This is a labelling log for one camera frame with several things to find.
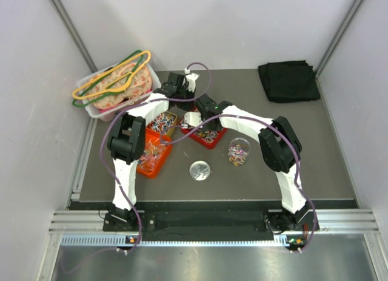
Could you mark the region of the silver round jar lid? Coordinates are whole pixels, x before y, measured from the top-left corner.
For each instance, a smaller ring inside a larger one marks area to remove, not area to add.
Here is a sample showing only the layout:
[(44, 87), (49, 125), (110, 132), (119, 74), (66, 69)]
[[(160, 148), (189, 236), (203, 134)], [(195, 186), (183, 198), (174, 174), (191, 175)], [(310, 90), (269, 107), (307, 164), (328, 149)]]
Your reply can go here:
[(203, 181), (210, 177), (210, 165), (202, 160), (195, 161), (189, 168), (190, 176), (196, 181)]

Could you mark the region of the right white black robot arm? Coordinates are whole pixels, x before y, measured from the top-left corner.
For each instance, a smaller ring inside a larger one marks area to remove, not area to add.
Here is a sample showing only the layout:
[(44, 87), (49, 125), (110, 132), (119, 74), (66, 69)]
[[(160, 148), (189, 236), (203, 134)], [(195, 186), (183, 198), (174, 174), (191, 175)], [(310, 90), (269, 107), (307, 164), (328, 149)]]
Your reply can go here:
[(256, 140), (267, 167), (275, 172), (281, 191), (284, 226), (296, 230), (308, 213), (302, 192), (300, 153), (302, 145), (287, 118), (263, 118), (246, 112), (230, 102), (216, 104), (203, 95), (195, 102), (196, 110), (184, 115), (185, 122), (204, 130), (232, 129)]

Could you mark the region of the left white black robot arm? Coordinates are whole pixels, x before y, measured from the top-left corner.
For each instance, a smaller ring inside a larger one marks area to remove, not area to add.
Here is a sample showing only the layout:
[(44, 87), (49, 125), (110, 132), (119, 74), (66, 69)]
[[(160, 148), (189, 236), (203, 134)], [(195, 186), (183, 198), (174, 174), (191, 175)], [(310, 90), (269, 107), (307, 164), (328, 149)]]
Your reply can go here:
[(141, 104), (116, 116), (107, 137), (107, 148), (113, 159), (115, 195), (110, 213), (124, 230), (137, 225), (135, 180), (138, 160), (146, 146), (146, 126), (172, 106), (183, 110), (193, 107), (196, 80), (199, 75), (185, 70), (184, 75), (170, 73), (168, 81), (155, 89)]

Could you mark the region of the red candy tray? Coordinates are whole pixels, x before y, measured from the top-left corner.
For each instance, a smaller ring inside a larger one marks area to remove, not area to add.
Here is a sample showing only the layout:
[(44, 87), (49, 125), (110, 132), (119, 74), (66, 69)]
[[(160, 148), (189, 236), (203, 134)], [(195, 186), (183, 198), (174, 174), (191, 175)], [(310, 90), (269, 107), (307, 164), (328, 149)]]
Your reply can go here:
[[(185, 124), (187, 125), (183, 116), (178, 125), (182, 126)], [(180, 131), (185, 135), (185, 134), (188, 134), (192, 129), (193, 129), (192, 127), (189, 127), (189, 128), (181, 127)], [(190, 134), (189, 138), (201, 144), (202, 146), (206, 147), (207, 149), (214, 149), (226, 132), (227, 132), (227, 129), (225, 128), (223, 128), (220, 131), (214, 131), (214, 130), (204, 131), (203, 129), (198, 129), (194, 133)]]

